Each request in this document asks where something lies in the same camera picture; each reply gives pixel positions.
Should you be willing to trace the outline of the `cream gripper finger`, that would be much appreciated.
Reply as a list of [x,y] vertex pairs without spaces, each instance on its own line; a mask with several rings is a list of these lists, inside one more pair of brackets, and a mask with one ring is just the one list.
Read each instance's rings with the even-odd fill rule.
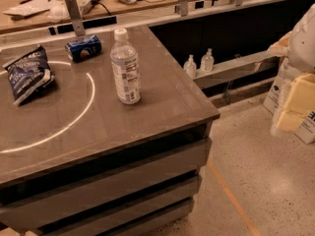
[[299,76],[291,83],[284,109],[302,116],[315,110],[315,75]]
[[295,132],[305,119],[305,115],[281,111],[276,116],[276,127],[284,132]]

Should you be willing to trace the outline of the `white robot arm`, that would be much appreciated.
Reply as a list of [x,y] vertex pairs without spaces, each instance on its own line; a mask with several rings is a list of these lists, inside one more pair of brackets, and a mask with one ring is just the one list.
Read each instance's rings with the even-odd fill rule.
[[301,75],[283,82],[274,121],[279,130],[295,132],[315,110],[315,4],[291,32],[288,64]]

